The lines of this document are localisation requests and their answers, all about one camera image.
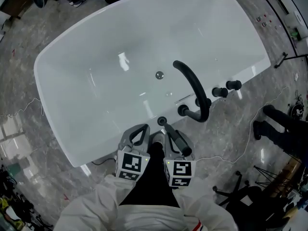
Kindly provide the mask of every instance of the white bathtub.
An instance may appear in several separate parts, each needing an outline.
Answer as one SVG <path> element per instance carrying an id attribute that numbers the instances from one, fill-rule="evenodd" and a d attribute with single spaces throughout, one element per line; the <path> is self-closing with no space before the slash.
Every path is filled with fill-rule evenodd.
<path id="1" fill-rule="evenodd" d="M 136 124 L 149 124 L 153 133 L 161 129 L 159 116 L 170 124 L 182 119 L 180 104 L 199 109 L 189 82 L 172 66 L 175 60 L 193 70 L 212 101 L 213 87 L 245 83 L 270 66 L 236 0 L 121 0 L 81 20 L 39 54 L 38 92 L 73 166 L 114 152 L 122 133 Z"/>

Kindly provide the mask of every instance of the red stripe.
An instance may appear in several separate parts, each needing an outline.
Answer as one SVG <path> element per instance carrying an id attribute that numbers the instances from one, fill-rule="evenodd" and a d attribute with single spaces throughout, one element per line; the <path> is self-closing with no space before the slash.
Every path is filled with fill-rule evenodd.
<path id="1" fill-rule="evenodd" d="M 200 227 L 201 227 L 201 222 L 200 222 L 200 220 L 199 220 L 197 226 L 195 226 L 195 228 L 194 228 L 192 231 L 197 231 L 198 228 L 200 228 Z"/>

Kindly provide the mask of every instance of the chair leg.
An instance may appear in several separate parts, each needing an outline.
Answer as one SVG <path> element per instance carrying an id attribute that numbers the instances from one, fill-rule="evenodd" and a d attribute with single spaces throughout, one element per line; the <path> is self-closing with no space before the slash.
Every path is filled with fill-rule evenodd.
<path id="1" fill-rule="evenodd" d="M 237 171 L 235 174 L 236 174 L 237 176 L 239 176 L 239 178 L 238 178 L 238 180 L 237 180 L 237 182 L 236 182 L 236 185 L 235 185 L 235 188 L 234 188 L 234 190 L 233 190 L 233 193 L 234 193 L 234 192 L 237 192 L 237 191 L 239 190 L 240 184 L 241 184 L 241 181 L 242 181 L 242 174 L 240 173 L 240 171 Z"/>
<path id="2" fill-rule="evenodd" d="M 230 202 L 230 198 L 227 198 L 226 200 L 222 201 L 219 206 L 224 206 L 225 204 Z"/>
<path id="3" fill-rule="evenodd" d="M 215 191 L 217 194 L 219 195 L 222 195 L 222 196 L 225 196 L 225 197 L 230 197 L 231 196 L 231 193 L 225 193 L 225 192 L 221 192 L 221 191 Z"/>

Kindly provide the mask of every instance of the gray marble floor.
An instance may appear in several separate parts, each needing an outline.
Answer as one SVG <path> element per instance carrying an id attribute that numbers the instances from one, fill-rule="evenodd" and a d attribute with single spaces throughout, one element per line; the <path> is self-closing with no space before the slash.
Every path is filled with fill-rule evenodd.
<path id="1" fill-rule="evenodd" d="M 285 31 L 264 0 L 238 2 L 258 31 L 272 66 L 283 51 L 294 55 Z M 104 6 L 104 1 L 87 0 L 76 9 L 65 0 L 49 0 L 45 8 L 33 5 L 21 20 L 14 21 L 0 43 L 1 114 L 12 115 L 24 109 L 34 97 L 39 98 L 33 74 L 36 56 L 70 26 Z M 265 13 L 273 21 L 271 26 L 262 27 L 256 21 Z M 294 80 L 296 73 L 299 74 L 297 81 Z M 301 59 L 284 62 L 279 69 L 270 67 L 243 85 L 241 97 L 232 92 L 226 99 L 214 102 L 206 123 L 183 119 L 174 124 L 192 139 L 197 159 L 219 155 L 236 161 L 225 162 L 217 157 L 198 161 L 197 176 L 208 183 L 210 193 L 214 185 L 231 190 L 237 180 L 233 176 L 237 170 L 253 183 L 259 177 L 253 165 L 274 172 L 282 169 L 290 157 L 266 138 L 255 141 L 251 136 L 248 142 L 249 125 L 258 109 L 277 96 L 272 104 L 287 111 L 287 105 L 294 102 L 295 90 L 306 99 L 307 64 Z M 0 154 L 3 164 L 14 172 L 20 191 L 49 223 L 55 224 L 70 201 L 93 191 L 106 174 L 114 171 L 115 165 L 108 161 L 101 166 L 90 163 L 73 168 L 40 109 L 40 102 L 34 101 L 16 117 L 1 118 Z M 266 119 L 282 131 L 282 127 L 264 117 L 262 112 L 256 119 Z"/>

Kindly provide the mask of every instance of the white sleeve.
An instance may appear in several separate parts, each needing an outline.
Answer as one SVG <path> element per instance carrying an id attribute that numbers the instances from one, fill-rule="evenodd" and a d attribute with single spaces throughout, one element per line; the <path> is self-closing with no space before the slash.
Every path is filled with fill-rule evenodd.
<path id="1" fill-rule="evenodd" d="M 173 191 L 184 215 L 198 218 L 208 231 L 237 231 L 231 214 L 205 194 L 205 184 L 193 178 L 189 187 Z"/>
<path id="2" fill-rule="evenodd" d="M 117 217 L 117 207 L 135 182 L 105 177 L 95 192 L 72 201 L 61 213 L 54 231 L 107 231 Z"/>

